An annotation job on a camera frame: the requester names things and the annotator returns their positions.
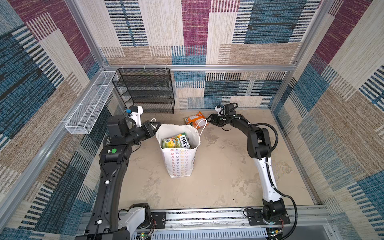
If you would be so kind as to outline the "white printed paper bag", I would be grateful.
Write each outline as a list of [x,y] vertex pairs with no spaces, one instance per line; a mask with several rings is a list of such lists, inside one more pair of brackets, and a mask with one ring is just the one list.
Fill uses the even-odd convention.
[[[188,177],[192,174],[195,163],[195,156],[201,144],[201,136],[206,126],[201,131],[190,125],[168,125],[162,124],[156,133],[156,139],[161,149],[166,170],[171,178]],[[162,149],[163,139],[186,133],[190,149]]]

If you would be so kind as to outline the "orange snack bag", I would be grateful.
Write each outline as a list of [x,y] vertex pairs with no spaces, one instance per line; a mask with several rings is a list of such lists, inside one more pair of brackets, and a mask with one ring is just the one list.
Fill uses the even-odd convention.
[[196,129],[203,128],[208,124],[202,112],[198,112],[196,115],[185,117],[184,121],[186,125],[190,125]]

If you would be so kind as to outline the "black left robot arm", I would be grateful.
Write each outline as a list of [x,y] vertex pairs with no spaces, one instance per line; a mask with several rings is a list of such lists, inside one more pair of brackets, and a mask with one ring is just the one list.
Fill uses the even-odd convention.
[[153,137],[160,126],[154,121],[137,124],[124,115],[108,119],[109,135],[100,152],[98,194],[85,232],[77,240],[129,240],[136,229],[146,229],[154,222],[149,204],[132,205],[120,217],[119,202],[132,147]]

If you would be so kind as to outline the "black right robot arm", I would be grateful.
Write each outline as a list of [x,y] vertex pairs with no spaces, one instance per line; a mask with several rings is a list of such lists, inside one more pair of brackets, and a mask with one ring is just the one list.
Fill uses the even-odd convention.
[[276,184],[272,168],[272,153],[279,142],[278,131],[270,124],[252,124],[243,115],[236,113],[238,103],[215,106],[215,113],[207,117],[214,126],[240,130],[247,136],[247,152],[254,160],[263,189],[263,208],[260,211],[265,225],[285,225],[290,222],[283,198],[289,199],[294,207],[295,218],[291,229],[284,233],[283,227],[268,233],[268,240],[286,240],[294,233],[298,223],[298,207],[293,197],[282,193]]

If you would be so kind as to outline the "small green Fox's candy bag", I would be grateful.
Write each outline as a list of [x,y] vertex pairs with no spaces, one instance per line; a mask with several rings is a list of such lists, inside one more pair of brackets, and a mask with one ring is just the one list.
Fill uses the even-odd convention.
[[162,149],[190,149],[191,145],[186,133],[178,134],[171,138],[163,139],[161,142]]

